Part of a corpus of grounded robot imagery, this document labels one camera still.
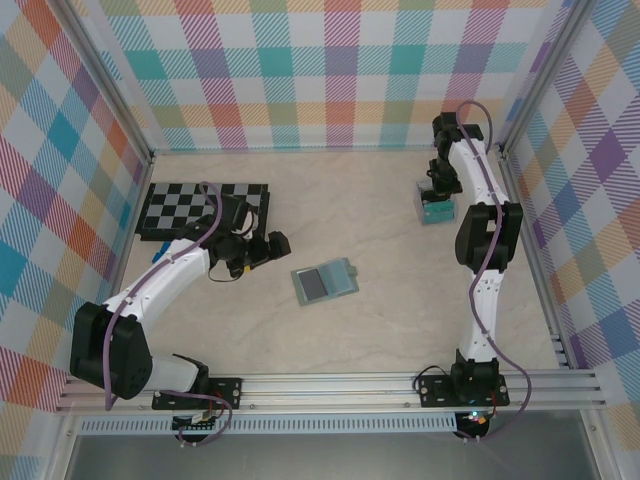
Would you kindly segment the aluminium back rail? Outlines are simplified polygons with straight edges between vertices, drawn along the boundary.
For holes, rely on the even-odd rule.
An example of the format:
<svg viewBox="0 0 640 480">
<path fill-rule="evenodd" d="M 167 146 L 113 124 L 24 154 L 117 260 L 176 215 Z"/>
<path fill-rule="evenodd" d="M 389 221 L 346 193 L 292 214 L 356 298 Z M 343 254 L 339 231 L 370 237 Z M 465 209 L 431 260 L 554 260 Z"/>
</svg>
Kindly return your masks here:
<svg viewBox="0 0 640 480">
<path fill-rule="evenodd" d="M 282 148 L 231 148 L 231 149 L 155 149 L 154 158 L 160 156 L 185 156 L 185 155 L 245 155 L 245 154 L 302 154 L 302 153 L 337 153 L 337 152 L 429 152 L 435 153 L 433 145 L 413 146 L 312 146 L 312 147 L 282 147 Z"/>
</svg>

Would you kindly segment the clear plastic card box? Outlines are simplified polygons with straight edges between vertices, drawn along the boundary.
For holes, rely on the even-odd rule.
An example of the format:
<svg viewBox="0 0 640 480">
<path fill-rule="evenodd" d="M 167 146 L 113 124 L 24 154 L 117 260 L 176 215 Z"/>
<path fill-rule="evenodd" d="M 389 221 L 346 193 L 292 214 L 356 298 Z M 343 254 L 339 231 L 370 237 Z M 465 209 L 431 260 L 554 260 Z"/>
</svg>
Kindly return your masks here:
<svg viewBox="0 0 640 480">
<path fill-rule="evenodd" d="M 416 183 L 415 206 L 422 225 L 453 222 L 456 216 L 456 204 L 453 199 L 439 196 L 430 181 Z"/>
</svg>

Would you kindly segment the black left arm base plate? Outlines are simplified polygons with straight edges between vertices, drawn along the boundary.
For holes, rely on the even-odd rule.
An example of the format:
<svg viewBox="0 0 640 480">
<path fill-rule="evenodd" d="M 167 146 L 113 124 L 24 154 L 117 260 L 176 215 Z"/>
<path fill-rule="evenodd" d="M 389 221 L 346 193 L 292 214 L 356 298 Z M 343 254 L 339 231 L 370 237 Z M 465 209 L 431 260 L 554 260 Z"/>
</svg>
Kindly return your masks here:
<svg viewBox="0 0 640 480">
<path fill-rule="evenodd" d="M 151 408 L 159 411 L 204 411 L 221 407 L 219 403 L 211 400 L 211 397 L 217 397 L 229 403 L 232 409 L 237 409 L 240 405 L 241 393 L 241 378 L 202 377 L 188 392 L 175 394 L 162 391 L 155 395 Z"/>
</svg>

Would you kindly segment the grey metal panel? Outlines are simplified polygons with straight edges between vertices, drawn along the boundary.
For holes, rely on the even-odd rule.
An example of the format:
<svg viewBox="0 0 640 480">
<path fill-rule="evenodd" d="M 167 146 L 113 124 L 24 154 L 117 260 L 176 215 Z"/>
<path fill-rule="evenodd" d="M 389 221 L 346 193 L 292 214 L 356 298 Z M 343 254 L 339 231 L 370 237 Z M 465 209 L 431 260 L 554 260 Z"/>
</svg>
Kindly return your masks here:
<svg viewBox="0 0 640 480">
<path fill-rule="evenodd" d="M 65 480 L 601 480 L 582 448 L 464 445 L 427 435 L 83 436 Z"/>
</svg>

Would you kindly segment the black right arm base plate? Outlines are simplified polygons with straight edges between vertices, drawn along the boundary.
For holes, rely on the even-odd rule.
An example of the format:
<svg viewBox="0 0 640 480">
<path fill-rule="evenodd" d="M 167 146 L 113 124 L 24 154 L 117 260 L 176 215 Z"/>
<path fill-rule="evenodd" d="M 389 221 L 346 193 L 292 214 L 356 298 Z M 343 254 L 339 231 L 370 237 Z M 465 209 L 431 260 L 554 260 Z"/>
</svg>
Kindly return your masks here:
<svg viewBox="0 0 640 480">
<path fill-rule="evenodd" d="M 454 380 L 450 375 L 424 375 L 417 381 L 422 408 L 435 407 L 504 407 L 510 405 L 503 375 L 489 380 Z"/>
</svg>

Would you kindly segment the aluminium frame post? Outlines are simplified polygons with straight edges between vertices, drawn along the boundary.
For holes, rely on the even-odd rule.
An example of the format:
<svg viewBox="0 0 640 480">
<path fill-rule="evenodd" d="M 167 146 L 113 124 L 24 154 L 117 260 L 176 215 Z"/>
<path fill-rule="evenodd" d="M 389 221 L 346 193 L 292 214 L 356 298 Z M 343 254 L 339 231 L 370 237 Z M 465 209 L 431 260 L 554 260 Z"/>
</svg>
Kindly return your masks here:
<svg viewBox="0 0 640 480">
<path fill-rule="evenodd" d="M 563 0 L 531 65 L 523 90 L 512 105 L 510 118 L 506 121 L 504 133 L 497 143 L 504 158 L 514 151 L 525 133 L 597 3 L 598 0 Z"/>
<path fill-rule="evenodd" d="M 81 60 L 85 63 L 98 90 L 105 96 L 107 104 L 112 109 L 134 150 L 147 165 L 151 165 L 153 154 L 149 144 L 70 0 L 47 0 L 47 3 L 69 36 Z"/>
</svg>

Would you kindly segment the aluminium side rail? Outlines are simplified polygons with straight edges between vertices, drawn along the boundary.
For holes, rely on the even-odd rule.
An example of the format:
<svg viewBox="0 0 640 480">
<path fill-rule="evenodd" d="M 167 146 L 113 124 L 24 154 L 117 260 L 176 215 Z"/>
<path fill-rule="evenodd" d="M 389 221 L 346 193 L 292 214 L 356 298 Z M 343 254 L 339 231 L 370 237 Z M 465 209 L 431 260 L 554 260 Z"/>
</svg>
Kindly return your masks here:
<svg viewBox="0 0 640 480">
<path fill-rule="evenodd" d="M 133 172 L 121 163 L 111 182 L 97 230 L 97 236 L 108 246 L 105 256 L 99 256 L 100 260 L 105 260 L 105 270 L 92 298 L 97 305 L 104 304 L 124 287 L 135 228 L 152 171 L 152 159 L 143 157 L 136 160 Z"/>
<path fill-rule="evenodd" d="M 542 255 L 538 248 L 530 217 L 526 210 L 524 196 L 520 193 L 516 176 L 506 154 L 500 153 L 498 160 L 499 169 L 505 188 L 509 196 L 521 204 L 524 213 L 523 225 L 521 227 L 521 242 L 533 277 L 533 282 L 538 293 L 542 310 L 545 316 L 551 342 L 556 352 L 558 364 L 564 369 L 575 369 L 574 356 L 571 346 L 566 344 L 565 329 L 561 321 L 560 312 L 555 301 L 552 287 L 544 272 Z"/>
</svg>

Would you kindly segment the circuit board with LED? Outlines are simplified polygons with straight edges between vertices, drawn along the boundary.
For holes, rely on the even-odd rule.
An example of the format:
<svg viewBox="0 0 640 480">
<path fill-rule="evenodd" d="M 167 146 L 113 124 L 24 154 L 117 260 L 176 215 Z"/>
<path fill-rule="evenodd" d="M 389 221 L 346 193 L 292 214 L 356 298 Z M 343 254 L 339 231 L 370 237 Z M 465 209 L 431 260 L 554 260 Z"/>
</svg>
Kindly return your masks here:
<svg viewBox="0 0 640 480">
<path fill-rule="evenodd" d="M 459 429 L 467 426 L 488 424 L 493 417 L 492 411 L 471 410 L 456 415 Z"/>
</svg>

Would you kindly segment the green card holder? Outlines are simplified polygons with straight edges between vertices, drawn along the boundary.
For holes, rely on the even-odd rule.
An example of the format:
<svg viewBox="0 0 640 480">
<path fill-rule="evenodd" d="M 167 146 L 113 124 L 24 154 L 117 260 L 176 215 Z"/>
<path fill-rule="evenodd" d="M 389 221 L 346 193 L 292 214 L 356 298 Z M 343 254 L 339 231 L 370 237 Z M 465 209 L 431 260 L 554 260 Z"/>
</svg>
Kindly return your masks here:
<svg viewBox="0 0 640 480">
<path fill-rule="evenodd" d="M 297 278 L 297 273 L 312 268 L 319 270 L 327 290 L 327 295 L 324 298 L 307 302 Z M 307 306 L 358 292 L 359 286 L 357 283 L 357 275 L 357 268 L 352 265 L 346 257 L 342 257 L 317 266 L 294 270 L 291 272 L 291 279 L 299 304 L 301 306 Z"/>
</svg>

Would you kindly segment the long aluminium mounting rail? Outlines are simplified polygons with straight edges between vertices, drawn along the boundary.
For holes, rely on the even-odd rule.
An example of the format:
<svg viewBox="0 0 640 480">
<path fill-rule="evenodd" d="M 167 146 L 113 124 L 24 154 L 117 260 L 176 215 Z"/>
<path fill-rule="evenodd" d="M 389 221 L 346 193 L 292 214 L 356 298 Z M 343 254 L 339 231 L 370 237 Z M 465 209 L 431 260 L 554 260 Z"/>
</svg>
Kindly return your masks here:
<svg viewBox="0 0 640 480">
<path fill-rule="evenodd" d="M 506 371 L 510 404 L 531 411 L 592 410 L 606 407 L 596 374 L 589 370 L 537 370 L 530 382 Z M 254 374 L 243 377 L 240 413 L 386 413 L 420 410 L 423 400 L 434 399 L 435 411 L 453 411 L 442 395 L 412 373 Z"/>
</svg>

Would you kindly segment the teal card in box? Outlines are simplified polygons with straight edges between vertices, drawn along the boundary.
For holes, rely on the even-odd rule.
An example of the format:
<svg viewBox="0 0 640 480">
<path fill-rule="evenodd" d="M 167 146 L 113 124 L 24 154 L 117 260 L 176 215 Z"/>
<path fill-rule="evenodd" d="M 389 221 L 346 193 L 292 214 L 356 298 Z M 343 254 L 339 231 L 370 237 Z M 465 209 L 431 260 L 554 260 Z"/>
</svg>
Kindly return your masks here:
<svg viewBox="0 0 640 480">
<path fill-rule="evenodd" d="M 439 202 L 427 202 L 422 203 L 423 210 L 423 223 L 439 224 L 444 222 L 453 221 L 455 219 L 455 202 L 451 199 Z"/>
</svg>

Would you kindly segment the black and silver chessboard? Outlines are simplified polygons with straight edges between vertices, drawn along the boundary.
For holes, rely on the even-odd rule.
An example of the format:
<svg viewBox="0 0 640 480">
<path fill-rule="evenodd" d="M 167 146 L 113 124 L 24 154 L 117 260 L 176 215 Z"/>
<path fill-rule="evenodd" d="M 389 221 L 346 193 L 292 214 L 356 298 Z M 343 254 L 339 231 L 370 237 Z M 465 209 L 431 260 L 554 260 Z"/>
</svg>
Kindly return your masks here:
<svg viewBox="0 0 640 480">
<path fill-rule="evenodd" d="M 255 230 L 265 234 L 270 200 L 267 184 L 217 183 L 216 188 L 249 203 L 257 216 Z M 171 241 L 181 227 L 213 213 L 196 183 L 151 183 L 135 233 L 142 241 Z"/>
</svg>

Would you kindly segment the small circuit board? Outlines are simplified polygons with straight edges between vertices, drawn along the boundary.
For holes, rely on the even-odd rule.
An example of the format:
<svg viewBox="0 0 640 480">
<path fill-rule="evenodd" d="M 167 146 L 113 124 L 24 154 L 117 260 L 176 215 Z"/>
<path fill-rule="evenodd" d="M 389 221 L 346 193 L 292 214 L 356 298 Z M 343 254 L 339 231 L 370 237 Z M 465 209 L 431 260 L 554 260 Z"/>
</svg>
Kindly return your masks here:
<svg viewBox="0 0 640 480">
<path fill-rule="evenodd" d="M 183 434 L 212 434 L 222 426 L 215 415 L 205 413 L 177 412 L 171 420 L 171 430 Z"/>
</svg>

